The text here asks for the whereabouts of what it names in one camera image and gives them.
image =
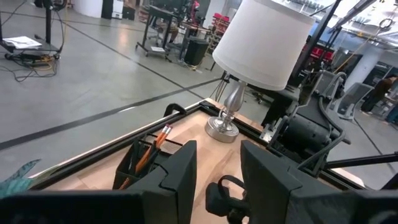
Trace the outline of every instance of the gray floor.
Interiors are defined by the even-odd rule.
[[[10,16],[4,12],[12,12],[21,2],[1,0],[2,21]],[[66,19],[64,11],[60,16]],[[0,147],[11,139],[48,128],[63,124],[71,127],[1,150],[0,180],[30,160],[42,159],[30,172],[34,174],[135,130],[160,118],[169,103],[188,106],[210,96],[218,84],[215,79],[222,74],[217,66],[212,72],[205,69],[212,64],[210,58],[203,61],[199,72],[194,72],[161,57],[145,57],[143,51],[134,50],[143,30],[144,24],[140,22],[94,19],[69,10],[65,46],[55,77],[29,78],[17,83],[11,73],[0,68]],[[33,37],[33,34],[44,36],[44,10],[27,3],[4,25],[3,35]],[[58,21],[53,22],[52,37],[55,46],[62,43]],[[5,60],[0,60],[0,65],[19,68]],[[228,85],[221,100],[230,89]],[[249,94],[245,100],[240,113],[261,122],[267,105],[257,104]],[[97,114],[106,116],[95,119]],[[85,118],[92,119],[83,124],[74,123]],[[338,145],[331,151],[329,160],[396,151],[395,129],[361,114],[357,120],[377,148],[357,124],[345,122],[353,144]],[[379,188],[396,173],[398,165],[348,170],[368,186]]]

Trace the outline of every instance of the pillar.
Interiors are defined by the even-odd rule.
[[[365,47],[366,48],[363,52],[361,60],[359,60],[358,64],[355,66],[354,70],[347,79],[345,91],[354,85],[354,83],[362,83],[365,80],[365,78],[370,74],[374,66],[379,61],[384,51],[383,49],[371,44],[368,44]]]
[[[103,0],[74,0],[73,9],[85,16],[101,18]]]
[[[223,8],[226,4],[226,0],[210,0],[209,8],[207,9],[206,19],[203,23],[203,27],[208,27],[213,22],[214,13],[223,13]]]

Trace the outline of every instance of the pencil holder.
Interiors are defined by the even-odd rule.
[[[179,150],[182,146],[182,144],[178,142],[166,139],[163,145],[160,147],[160,151],[156,156],[154,162],[151,165],[143,168],[143,170],[140,171],[139,175],[131,175],[129,171],[131,170],[131,161],[134,156],[134,145],[137,144],[138,152],[136,153],[136,161],[139,161],[145,154],[146,150],[154,147],[156,138],[157,136],[154,134],[147,134],[144,136],[144,138],[134,141],[126,155],[123,157],[122,161],[119,163],[118,168],[116,169],[116,175],[113,181],[112,189],[117,190],[128,188],[141,178],[145,177],[146,174],[154,170],[161,163],[166,161],[172,155],[172,153]]]

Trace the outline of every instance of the orange pencil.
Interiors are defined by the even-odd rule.
[[[163,138],[163,136],[165,136],[166,131],[169,129],[169,125],[166,124],[166,126],[163,128],[162,132],[158,135],[158,137],[156,138],[156,145],[159,141],[161,141],[161,139]],[[139,162],[136,165],[136,173],[139,172],[145,165],[145,163],[148,160],[150,154],[150,148],[148,148],[145,152],[145,154],[142,156],[142,158],[139,160]]]
[[[163,142],[166,140],[167,136],[170,134],[172,129],[173,129],[173,127],[169,126],[168,130],[166,131],[166,133],[162,136],[162,138],[159,140],[159,142],[157,142],[156,148],[159,148],[163,144]]]

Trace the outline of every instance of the paper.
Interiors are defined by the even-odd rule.
[[[162,47],[150,47],[154,52],[165,52]]]
[[[36,49],[42,44],[28,37],[5,38],[3,41],[12,44],[16,49]]]

